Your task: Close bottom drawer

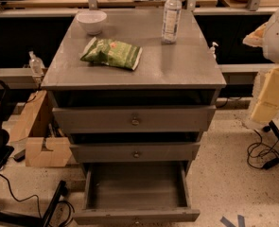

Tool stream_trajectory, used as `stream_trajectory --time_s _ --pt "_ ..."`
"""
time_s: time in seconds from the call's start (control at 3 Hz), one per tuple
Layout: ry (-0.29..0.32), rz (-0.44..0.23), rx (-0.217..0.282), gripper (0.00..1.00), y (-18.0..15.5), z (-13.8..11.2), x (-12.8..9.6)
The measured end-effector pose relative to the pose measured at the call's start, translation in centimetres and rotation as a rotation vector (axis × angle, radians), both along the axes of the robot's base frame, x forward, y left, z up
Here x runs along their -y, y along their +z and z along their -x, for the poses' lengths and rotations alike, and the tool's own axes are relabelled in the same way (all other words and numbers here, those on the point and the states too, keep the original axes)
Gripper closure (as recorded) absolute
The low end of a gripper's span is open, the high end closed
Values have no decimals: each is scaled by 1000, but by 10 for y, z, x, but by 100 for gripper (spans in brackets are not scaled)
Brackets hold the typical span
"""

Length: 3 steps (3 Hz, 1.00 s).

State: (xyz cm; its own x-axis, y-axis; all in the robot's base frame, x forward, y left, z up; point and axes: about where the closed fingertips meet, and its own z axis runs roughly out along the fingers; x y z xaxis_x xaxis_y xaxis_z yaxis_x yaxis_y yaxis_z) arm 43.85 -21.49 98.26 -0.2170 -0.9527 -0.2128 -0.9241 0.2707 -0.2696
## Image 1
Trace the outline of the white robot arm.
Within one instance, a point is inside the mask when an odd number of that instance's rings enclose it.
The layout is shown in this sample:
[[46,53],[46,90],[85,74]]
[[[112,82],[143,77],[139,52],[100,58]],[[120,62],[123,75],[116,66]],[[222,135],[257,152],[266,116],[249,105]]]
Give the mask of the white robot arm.
[[279,111],[279,8],[269,20],[243,39],[252,47],[261,47],[263,56],[276,67],[265,74],[261,91],[257,95],[250,119],[256,123],[269,123]]

